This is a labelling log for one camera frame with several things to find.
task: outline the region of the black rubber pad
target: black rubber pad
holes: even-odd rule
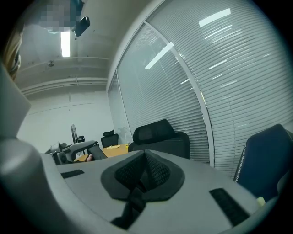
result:
[[[233,226],[249,217],[249,214],[223,188],[211,190],[210,194]]]
[[[82,170],[73,170],[73,171],[68,171],[68,172],[61,173],[61,175],[62,175],[62,177],[64,179],[66,179],[66,178],[69,178],[69,177],[81,175],[83,173],[84,172]]]

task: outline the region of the metal frame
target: metal frame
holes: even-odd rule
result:
[[[167,38],[165,38],[154,26],[152,26],[151,24],[149,24],[146,21],[144,21],[144,23],[147,27],[149,27],[151,30],[153,30],[166,44],[170,43],[167,40]],[[208,110],[206,107],[206,102],[202,96],[201,90],[198,87],[192,72],[189,70],[185,61],[182,59],[182,57],[180,56],[180,54],[177,52],[177,50],[174,47],[172,47],[170,50],[174,54],[174,56],[178,59],[178,62],[182,66],[183,70],[185,71],[185,73],[186,73],[186,75],[187,75],[187,77],[193,87],[193,90],[197,96],[197,100],[200,104],[202,116],[203,116],[203,119],[204,119],[205,125],[206,125],[207,140],[209,143],[210,166],[214,167],[215,166],[214,138],[213,138],[213,134],[212,134],[212,125],[211,125],[210,116],[209,116],[209,113],[208,113]]]

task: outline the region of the black border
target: black border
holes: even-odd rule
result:
[[[276,26],[280,34],[283,36],[285,43],[288,46],[288,50],[292,55],[293,47],[293,33],[292,33],[292,7],[290,1],[268,1],[268,0],[254,0],[256,5],[268,16],[268,18]],[[21,0],[21,1],[4,1],[2,2],[1,21],[1,37],[0,45],[1,52],[5,46],[5,43],[10,35],[12,28],[14,27],[17,19],[24,12],[24,10],[33,3],[33,0]],[[284,187],[283,193],[280,195],[279,200],[268,214],[268,216],[261,222],[252,232],[260,233],[267,229],[274,230],[277,228],[280,230],[291,229],[291,211],[293,208],[293,177],[292,174]],[[8,196],[6,191],[0,186],[0,198],[3,203],[2,208],[2,233],[14,233],[21,229],[29,233],[39,233],[39,231],[26,219],[26,217],[20,212],[18,207],[14,204],[12,199]]]

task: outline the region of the ceiling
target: ceiling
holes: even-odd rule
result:
[[[90,27],[80,36],[71,33],[71,56],[61,54],[60,33],[40,26],[25,27],[20,48],[21,68],[16,77],[20,89],[69,78],[96,78],[106,85],[109,59],[123,35],[151,0],[88,0],[83,16]]]

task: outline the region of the blue chair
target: blue chair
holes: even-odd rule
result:
[[[290,134],[277,124],[251,136],[244,146],[234,181],[265,201],[277,196],[277,183],[291,168]]]

